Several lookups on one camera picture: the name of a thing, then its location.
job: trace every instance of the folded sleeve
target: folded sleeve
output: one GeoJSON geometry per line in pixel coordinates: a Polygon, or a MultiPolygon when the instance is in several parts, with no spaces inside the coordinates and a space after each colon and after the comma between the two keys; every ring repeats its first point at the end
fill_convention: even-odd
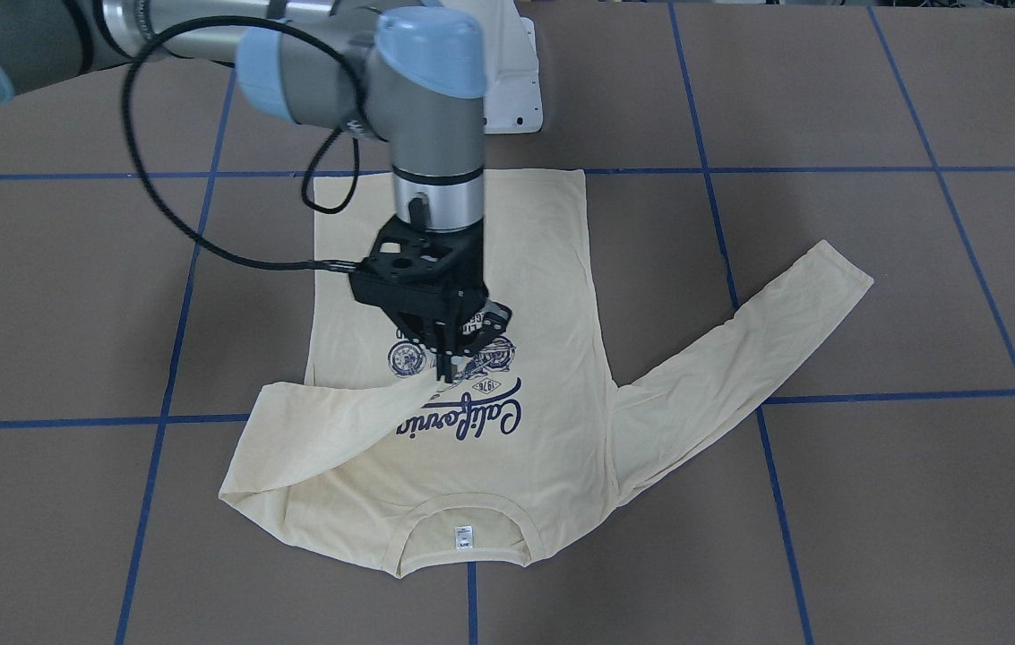
{"type": "Polygon", "coordinates": [[[819,242],[732,320],[619,388],[609,441],[617,505],[744,420],[825,342],[872,284],[819,242]]]}

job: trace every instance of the shirt tag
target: shirt tag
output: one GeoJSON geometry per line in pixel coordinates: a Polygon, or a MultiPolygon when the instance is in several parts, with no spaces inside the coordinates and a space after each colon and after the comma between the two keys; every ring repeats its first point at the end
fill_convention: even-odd
{"type": "Polygon", "coordinates": [[[471,527],[455,527],[455,547],[471,549],[475,546],[475,538],[471,527]]]}

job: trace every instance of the black cable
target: black cable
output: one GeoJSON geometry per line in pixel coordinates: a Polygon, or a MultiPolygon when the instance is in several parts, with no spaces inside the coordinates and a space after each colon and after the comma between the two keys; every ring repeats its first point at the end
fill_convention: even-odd
{"type": "Polygon", "coordinates": [[[336,139],[343,132],[340,128],[335,128],[335,130],[332,130],[332,134],[328,134],[328,138],[324,139],[323,146],[320,146],[320,149],[316,151],[316,155],[312,157],[311,164],[308,164],[308,169],[303,171],[303,180],[299,185],[299,199],[303,201],[303,205],[316,211],[323,212],[325,215],[336,215],[336,213],[342,212],[344,208],[347,208],[348,202],[352,200],[352,196],[355,196],[355,185],[359,183],[360,179],[360,142],[353,136],[352,185],[347,188],[347,196],[344,196],[344,201],[340,201],[340,204],[334,205],[334,207],[322,207],[322,205],[316,203],[314,200],[308,199],[308,187],[312,183],[312,176],[316,175],[316,167],[320,164],[320,159],[324,158],[324,154],[326,154],[328,148],[336,142],[336,139]]]}
{"type": "Polygon", "coordinates": [[[343,57],[339,52],[333,50],[325,44],[323,41],[318,40],[315,36],[302,33],[300,29],[287,24],[278,23],[278,21],[268,20],[264,18],[253,18],[249,16],[213,16],[204,18],[195,18],[183,23],[176,24],[164,29],[162,33],[156,35],[152,38],[152,41],[145,45],[145,48],[140,50],[137,57],[130,63],[129,72],[126,74],[126,81],[121,89],[121,122],[124,126],[124,131],[126,131],[126,145],[129,147],[129,155],[134,163],[134,168],[137,171],[138,179],[141,180],[143,186],[145,186],[145,192],[148,193],[149,198],[152,203],[156,204],[156,207],[160,212],[167,217],[172,224],[176,225],[179,232],[184,233],[192,241],[200,245],[201,248],[207,250],[207,252],[216,254],[217,256],[224,258],[224,260],[229,262],[235,262],[242,266],[248,266],[252,269],[265,269],[265,270],[332,270],[336,273],[351,273],[352,270],[358,268],[356,262],[347,262],[342,260],[303,260],[297,262],[263,262],[258,260],[252,260],[252,258],[247,258],[241,256],[240,254],[234,254],[224,250],[212,242],[207,241],[200,233],[195,232],[185,223],[183,219],[177,216],[177,213],[172,211],[168,204],[160,197],[156,188],[152,185],[152,179],[149,176],[148,171],[145,169],[145,164],[143,164],[140,155],[140,150],[137,144],[137,132],[134,130],[134,115],[132,115],[132,98],[134,98],[134,86],[137,84],[137,74],[140,72],[141,67],[152,57],[152,54],[164,45],[166,42],[174,40],[174,38],[180,35],[187,34],[189,31],[195,31],[197,28],[205,28],[211,26],[253,26],[261,28],[269,28],[272,31],[278,31],[286,36],[291,36],[297,41],[306,42],[307,44],[314,46],[318,50],[322,50],[328,57],[336,61],[347,74],[348,80],[351,81],[352,89],[355,91],[355,107],[359,111],[360,119],[363,119],[363,85],[360,82],[358,74],[355,73],[355,69],[352,69],[351,63],[347,61],[347,58],[343,57]]]}

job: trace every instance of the robotic arm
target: robotic arm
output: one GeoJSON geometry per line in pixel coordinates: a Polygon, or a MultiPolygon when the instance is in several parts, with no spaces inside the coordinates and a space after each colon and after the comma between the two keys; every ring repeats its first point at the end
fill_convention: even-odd
{"type": "Polygon", "coordinates": [[[502,334],[511,310],[483,281],[486,78],[475,18],[431,0],[0,0],[0,103],[132,62],[158,41],[158,55],[233,63],[267,114],[389,143],[396,213],[348,281],[356,301],[436,356],[438,379],[451,383],[465,357],[502,334]],[[162,35],[208,16],[283,21],[325,47],[249,24],[162,35]]]}

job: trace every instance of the beige t-shirt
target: beige t-shirt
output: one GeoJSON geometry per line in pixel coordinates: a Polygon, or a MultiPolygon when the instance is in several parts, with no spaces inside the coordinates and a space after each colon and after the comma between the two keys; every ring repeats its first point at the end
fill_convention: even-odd
{"type": "MultiPolygon", "coordinates": [[[[346,212],[317,218],[317,257],[367,254],[393,212],[389,181],[364,177],[346,212]]],[[[549,558],[733,429],[872,284],[821,242],[732,320],[618,388],[583,173],[486,181],[485,280],[515,318],[455,385],[434,383],[433,357],[356,305],[343,275],[317,275],[308,385],[266,385],[220,491],[282,542],[397,577],[549,558]]]]}

